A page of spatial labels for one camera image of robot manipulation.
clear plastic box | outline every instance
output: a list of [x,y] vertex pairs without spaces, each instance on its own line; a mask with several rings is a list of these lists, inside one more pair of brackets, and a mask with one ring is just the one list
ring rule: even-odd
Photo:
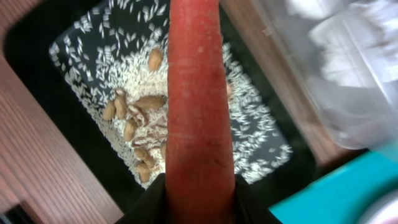
[[398,3],[371,11],[369,2],[253,0],[324,127],[347,149],[394,140],[398,127]]

turquoise cloth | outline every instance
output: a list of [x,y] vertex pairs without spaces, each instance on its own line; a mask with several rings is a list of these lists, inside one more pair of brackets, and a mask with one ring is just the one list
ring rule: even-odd
[[[381,150],[397,151],[392,147]],[[284,224],[352,224],[393,189],[398,189],[398,163],[368,152],[270,210]]]

red carrot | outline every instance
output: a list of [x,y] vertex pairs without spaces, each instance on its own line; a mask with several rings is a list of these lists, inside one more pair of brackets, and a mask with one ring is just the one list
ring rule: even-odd
[[217,0],[172,0],[166,193],[173,223],[224,223],[234,167]]

wood grain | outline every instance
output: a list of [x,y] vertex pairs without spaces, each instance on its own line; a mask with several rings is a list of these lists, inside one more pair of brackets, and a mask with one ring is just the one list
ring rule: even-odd
[[[0,40],[38,0],[0,1]],[[123,214],[0,55],[0,212],[42,223],[114,223]]]
[[307,140],[320,167],[336,167],[357,152],[342,149],[330,139],[285,58],[267,34],[252,1],[221,0],[221,5],[287,111]]

